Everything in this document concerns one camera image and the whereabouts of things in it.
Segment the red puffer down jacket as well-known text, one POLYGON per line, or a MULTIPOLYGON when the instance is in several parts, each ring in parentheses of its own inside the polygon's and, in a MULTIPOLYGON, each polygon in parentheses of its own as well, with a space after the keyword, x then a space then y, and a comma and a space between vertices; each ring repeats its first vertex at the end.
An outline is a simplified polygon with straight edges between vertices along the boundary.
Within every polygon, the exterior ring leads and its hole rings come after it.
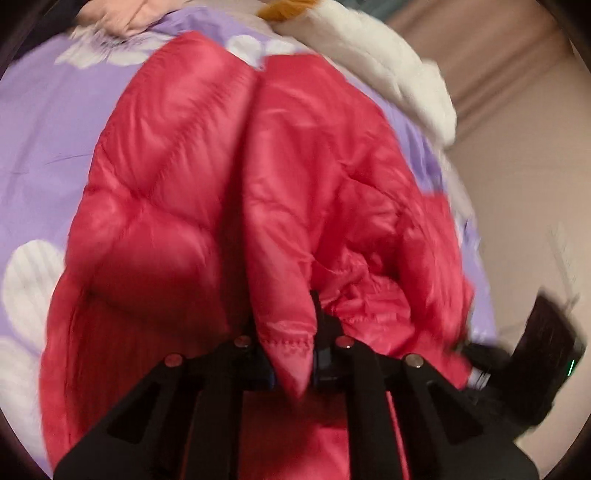
POLYGON ((166 355, 249 320, 280 393, 245 405, 243 479, 349 477, 345 405, 308 392, 315 307, 455 386, 473 290, 443 193, 324 58, 254 69, 197 32, 156 51, 96 144, 40 370, 51 464, 166 355))

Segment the purple floral bed quilt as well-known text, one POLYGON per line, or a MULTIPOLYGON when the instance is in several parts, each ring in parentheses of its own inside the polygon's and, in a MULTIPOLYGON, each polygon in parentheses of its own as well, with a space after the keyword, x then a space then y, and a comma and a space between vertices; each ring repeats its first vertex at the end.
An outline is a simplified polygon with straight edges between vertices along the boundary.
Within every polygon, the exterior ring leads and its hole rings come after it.
MULTIPOLYGON (((211 39, 254 69, 270 56, 324 58, 374 101, 396 133, 419 188, 448 200, 440 153, 413 116, 348 69, 298 42, 256 33, 214 9, 183 8, 146 32, 117 40, 84 28, 33 49, 1 81, 1 407, 20 441, 50 466, 42 430, 40 370, 53 293, 65 269, 68 235, 94 150, 118 100, 139 69, 169 41, 189 32, 211 39)), ((451 208, 453 219, 456 214, 451 208)), ((466 319, 477 315, 478 252, 462 246, 473 290, 466 319)), ((469 382, 470 372, 464 388, 469 382)))

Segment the pink folded garment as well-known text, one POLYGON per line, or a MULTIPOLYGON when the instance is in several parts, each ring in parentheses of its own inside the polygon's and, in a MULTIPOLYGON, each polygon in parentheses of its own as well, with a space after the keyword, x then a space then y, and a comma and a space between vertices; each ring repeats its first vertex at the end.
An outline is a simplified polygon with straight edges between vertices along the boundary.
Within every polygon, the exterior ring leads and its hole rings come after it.
POLYGON ((142 33, 185 4, 182 0, 92 0, 80 9, 76 22, 126 38, 142 33))

